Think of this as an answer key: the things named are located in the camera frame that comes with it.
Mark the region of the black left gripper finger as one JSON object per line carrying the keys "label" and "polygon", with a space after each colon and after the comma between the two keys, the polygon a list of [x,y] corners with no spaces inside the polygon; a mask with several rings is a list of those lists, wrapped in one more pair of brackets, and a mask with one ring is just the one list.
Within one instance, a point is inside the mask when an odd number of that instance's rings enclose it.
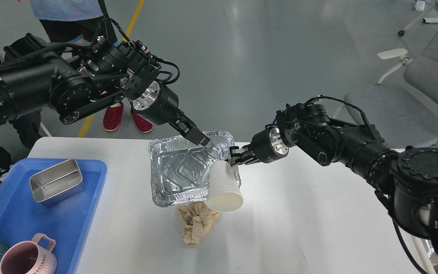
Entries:
{"label": "black left gripper finger", "polygon": [[207,137],[181,110],[177,111],[176,117],[169,122],[169,125],[177,130],[185,139],[195,145],[206,146],[210,142],[209,137]]}

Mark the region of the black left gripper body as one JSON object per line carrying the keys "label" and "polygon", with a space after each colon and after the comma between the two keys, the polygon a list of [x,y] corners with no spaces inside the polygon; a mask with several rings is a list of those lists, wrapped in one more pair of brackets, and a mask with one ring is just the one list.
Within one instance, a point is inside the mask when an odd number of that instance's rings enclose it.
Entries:
{"label": "black left gripper body", "polygon": [[132,101],[132,113],[141,116],[153,125],[169,123],[177,131],[181,131],[177,124],[178,103],[178,97],[172,90],[153,81],[139,98]]}

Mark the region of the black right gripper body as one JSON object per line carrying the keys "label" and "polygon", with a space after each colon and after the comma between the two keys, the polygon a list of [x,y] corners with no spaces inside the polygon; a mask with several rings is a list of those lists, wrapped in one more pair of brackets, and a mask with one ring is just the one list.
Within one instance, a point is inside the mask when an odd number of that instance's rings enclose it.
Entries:
{"label": "black right gripper body", "polygon": [[244,154],[246,165],[271,163],[286,157],[290,149],[283,143],[278,127],[268,127],[258,132],[244,148],[247,149],[247,153]]}

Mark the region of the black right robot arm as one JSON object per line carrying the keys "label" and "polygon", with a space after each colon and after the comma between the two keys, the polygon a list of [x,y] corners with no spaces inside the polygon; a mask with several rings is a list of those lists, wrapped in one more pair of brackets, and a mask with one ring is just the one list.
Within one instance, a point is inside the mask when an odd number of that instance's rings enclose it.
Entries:
{"label": "black right robot arm", "polygon": [[255,134],[248,145],[230,147],[231,166],[271,163],[297,146],[321,166],[341,162],[375,189],[400,229],[428,239],[438,255],[438,148],[407,146],[401,153],[384,146],[375,125],[355,125],[329,118],[313,97],[276,113],[273,123]]}

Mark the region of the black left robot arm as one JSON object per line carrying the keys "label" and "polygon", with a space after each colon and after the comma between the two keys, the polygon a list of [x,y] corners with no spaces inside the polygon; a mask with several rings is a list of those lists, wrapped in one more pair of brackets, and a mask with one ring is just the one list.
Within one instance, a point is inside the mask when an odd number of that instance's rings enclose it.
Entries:
{"label": "black left robot arm", "polygon": [[115,46],[94,36],[88,46],[47,43],[27,33],[4,48],[0,63],[0,125],[50,107],[63,124],[75,123],[127,98],[132,111],[154,125],[170,124],[185,139],[205,146],[209,138],[179,108],[168,88],[179,74],[163,73],[173,63],[153,55],[139,40]]}

